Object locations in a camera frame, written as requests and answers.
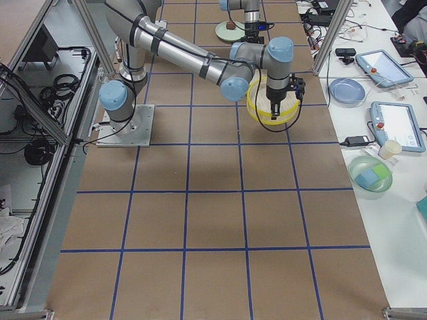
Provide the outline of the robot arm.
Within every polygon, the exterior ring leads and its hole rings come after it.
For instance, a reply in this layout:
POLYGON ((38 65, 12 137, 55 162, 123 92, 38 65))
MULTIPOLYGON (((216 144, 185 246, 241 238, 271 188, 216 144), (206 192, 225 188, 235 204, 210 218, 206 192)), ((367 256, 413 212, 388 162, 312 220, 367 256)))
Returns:
POLYGON ((216 35, 229 42, 248 42, 264 44, 264 37, 260 31, 271 29, 274 24, 261 20, 260 1, 256 0, 220 0, 220 9, 228 14, 228 21, 220 23, 216 27, 216 35), (243 10, 244 23, 234 21, 231 11, 243 10))
POLYGON ((243 99, 255 73, 266 72, 270 117, 280 115, 281 102, 293 91, 301 107, 305 93, 302 78, 291 72, 294 44, 276 37, 268 44, 234 43, 229 58, 222 58, 155 24, 161 1, 105 1, 112 31, 135 52, 150 52, 220 87, 230 101, 243 99))

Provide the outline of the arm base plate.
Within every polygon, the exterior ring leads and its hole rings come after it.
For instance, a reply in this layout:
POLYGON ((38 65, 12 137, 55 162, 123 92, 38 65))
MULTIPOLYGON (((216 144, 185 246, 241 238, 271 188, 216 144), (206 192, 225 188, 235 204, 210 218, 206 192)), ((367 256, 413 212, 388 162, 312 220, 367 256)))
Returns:
POLYGON ((104 111, 103 121, 106 125, 99 128, 99 136, 96 141, 98 147, 149 147, 151 130, 153 125, 155 105, 137 104, 133 119, 119 133, 121 126, 118 123, 111 125, 109 115, 104 111))

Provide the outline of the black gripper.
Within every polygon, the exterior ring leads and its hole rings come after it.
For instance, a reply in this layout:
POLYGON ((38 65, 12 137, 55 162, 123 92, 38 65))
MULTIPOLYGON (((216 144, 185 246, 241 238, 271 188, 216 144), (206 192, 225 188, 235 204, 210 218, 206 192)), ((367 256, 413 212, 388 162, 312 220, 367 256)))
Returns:
POLYGON ((301 77, 288 75, 283 79, 274 79, 267 76, 266 97, 270 101, 271 120, 280 116, 280 103, 290 91, 294 91, 297 100, 303 100, 306 83, 301 77))
POLYGON ((274 27, 274 23, 256 21, 244 23, 244 36, 242 42, 264 43, 264 36, 259 36, 260 31, 268 31, 274 27))

